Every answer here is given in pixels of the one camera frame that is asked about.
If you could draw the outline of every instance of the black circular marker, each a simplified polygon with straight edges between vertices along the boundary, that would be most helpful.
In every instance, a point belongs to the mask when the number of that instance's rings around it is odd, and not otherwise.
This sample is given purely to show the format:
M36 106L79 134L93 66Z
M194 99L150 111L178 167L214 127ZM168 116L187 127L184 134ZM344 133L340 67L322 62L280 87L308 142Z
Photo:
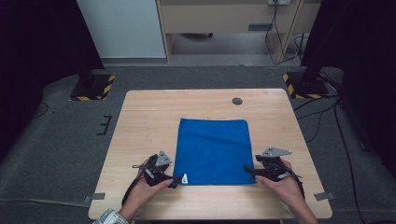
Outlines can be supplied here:
M239 97L233 98L233 104L235 105L241 105L243 103L242 99Z

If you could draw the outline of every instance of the white tag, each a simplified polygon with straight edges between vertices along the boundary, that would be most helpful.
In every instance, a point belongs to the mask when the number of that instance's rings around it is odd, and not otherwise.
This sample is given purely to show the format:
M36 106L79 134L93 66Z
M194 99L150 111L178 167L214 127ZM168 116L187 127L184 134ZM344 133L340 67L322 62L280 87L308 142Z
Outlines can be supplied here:
M187 174L183 175L183 178L181 178L181 183L182 184L188 184L189 183L189 180L187 179Z

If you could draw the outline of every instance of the wall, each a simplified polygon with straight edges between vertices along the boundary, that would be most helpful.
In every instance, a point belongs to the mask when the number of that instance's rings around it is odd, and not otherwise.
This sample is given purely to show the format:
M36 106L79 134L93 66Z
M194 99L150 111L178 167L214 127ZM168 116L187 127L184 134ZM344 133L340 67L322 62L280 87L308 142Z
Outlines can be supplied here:
M165 58L155 0L78 0L101 58Z

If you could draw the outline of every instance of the power outlet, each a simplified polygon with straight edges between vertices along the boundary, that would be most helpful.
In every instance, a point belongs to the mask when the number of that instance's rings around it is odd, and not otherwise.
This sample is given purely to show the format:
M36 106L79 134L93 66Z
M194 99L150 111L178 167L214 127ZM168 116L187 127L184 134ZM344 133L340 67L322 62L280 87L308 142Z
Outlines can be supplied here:
M269 6L274 6L275 4L278 6L288 6L290 5L290 0L268 0Z

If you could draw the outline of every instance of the gray floor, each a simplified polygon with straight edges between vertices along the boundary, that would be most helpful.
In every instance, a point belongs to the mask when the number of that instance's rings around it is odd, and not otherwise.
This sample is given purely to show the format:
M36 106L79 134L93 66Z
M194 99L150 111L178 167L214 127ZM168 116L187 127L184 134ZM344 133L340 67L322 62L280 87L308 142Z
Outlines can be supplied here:
M128 90L282 88L281 77L299 70L294 60L280 65L271 62L263 34L214 35L196 39L178 35L170 63L123 61L108 63L107 72L116 80L104 101L70 102L69 93L78 77L71 76L48 85L43 102L5 163L0 167L0 223L90 223L84 196L94 193L108 145ZM327 69L335 79L342 73ZM296 117L323 110L336 98L323 99L296 111ZM290 99L295 108L307 100ZM104 116L113 119L104 136ZM366 223L396 220L396 181L374 152L362 151L359 137L347 114L337 115L350 154L356 195ZM318 136L308 148L331 200L333 216L320 223L361 223L354 200L346 150L332 110L299 119L305 140ZM11 203L10 199L40 199L72 206Z

